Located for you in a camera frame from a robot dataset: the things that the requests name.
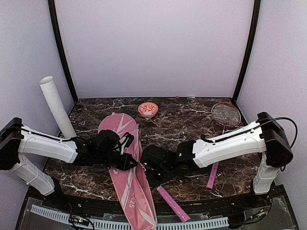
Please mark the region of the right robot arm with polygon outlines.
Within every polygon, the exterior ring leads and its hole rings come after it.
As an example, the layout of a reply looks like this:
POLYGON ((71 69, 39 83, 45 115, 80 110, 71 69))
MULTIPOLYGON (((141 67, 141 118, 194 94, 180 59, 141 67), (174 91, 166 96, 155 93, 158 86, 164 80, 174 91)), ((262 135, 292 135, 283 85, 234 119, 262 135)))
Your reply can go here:
POLYGON ((292 145, 283 127, 267 112, 259 113, 256 121, 232 132, 182 142, 176 151, 150 145, 143 150, 140 163, 145 167, 149 185, 157 187, 175 177, 251 153, 262 154, 251 183, 252 192, 245 196, 245 204, 255 208, 269 192, 280 169, 293 159, 292 145))

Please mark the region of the pink racket bag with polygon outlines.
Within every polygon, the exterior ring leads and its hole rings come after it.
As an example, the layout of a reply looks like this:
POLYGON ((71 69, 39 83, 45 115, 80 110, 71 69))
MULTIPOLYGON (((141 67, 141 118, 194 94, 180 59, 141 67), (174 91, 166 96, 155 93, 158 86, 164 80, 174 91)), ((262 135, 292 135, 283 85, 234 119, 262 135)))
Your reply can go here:
MULTIPOLYGON (((139 161, 142 156, 142 146, 139 126, 135 119, 124 113, 113 113, 105 117, 98 127, 99 131, 108 129, 120 137, 123 137, 126 132, 134 136, 132 144, 125 152, 139 161)), ((111 168, 109 174, 125 217, 132 229, 155 230, 157 216, 144 168, 140 164, 127 171, 111 168)))

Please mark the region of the red badminton racket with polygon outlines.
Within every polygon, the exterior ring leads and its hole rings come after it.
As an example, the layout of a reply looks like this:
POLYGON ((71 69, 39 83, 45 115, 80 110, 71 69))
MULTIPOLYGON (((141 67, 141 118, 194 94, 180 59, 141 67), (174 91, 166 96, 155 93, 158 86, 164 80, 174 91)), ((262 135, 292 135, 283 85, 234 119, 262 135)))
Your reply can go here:
POLYGON ((162 186, 157 187, 156 190, 183 223, 186 223, 190 220, 189 215, 181 208, 181 206, 162 186))
MULTIPOLYGON (((221 102, 212 107, 211 114, 213 119, 223 126, 222 134, 228 127, 237 127, 241 122, 241 115, 239 110, 232 104, 221 102)), ((208 182, 206 184, 207 190, 212 190, 215 178, 218 172, 219 162, 212 165, 208 182)))

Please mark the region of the white shuttlecock tube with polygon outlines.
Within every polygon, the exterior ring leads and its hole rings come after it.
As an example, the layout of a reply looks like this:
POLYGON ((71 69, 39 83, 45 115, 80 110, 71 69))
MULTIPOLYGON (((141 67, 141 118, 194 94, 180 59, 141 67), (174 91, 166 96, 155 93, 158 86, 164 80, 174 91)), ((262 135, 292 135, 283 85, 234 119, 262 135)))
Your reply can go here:
POLYGON ((52 76, 44 77, 39 82, 42 93, 50 108, 50 111, 63 136, 67 139, 76 137, 75 130, 69 120, 68 114, 64 109, 58 89, 52 76))

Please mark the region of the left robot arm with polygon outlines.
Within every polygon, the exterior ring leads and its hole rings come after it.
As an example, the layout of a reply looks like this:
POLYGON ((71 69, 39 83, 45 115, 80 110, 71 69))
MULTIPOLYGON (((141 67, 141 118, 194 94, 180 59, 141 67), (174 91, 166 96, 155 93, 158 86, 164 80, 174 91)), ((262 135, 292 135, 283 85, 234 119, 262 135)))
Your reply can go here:
POLYGON ((58 138, 24 126, 22 120, 15 117, 0 131, 0 168, 16 174, 40 194, 49 196, 50 203, 57 209, 63 209, 68 199, 61 193, 59 182, 39 170, 25 157, 26 154, 77 166, 101 164, 127 171, 137 166, 133 156, 124 151, 133 140, 133 135, 128 132, 120 137, 111 130, 101 130, 89 139, 58 138))

